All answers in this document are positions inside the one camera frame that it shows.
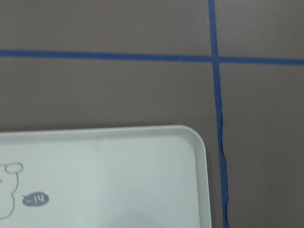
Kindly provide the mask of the cream plastic tray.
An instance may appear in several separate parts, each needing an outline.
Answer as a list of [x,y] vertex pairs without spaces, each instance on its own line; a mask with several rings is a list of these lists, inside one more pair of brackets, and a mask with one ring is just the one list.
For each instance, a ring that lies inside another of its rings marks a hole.
[[210,228],[205,144],[184,125],[0,135],[3,228]]

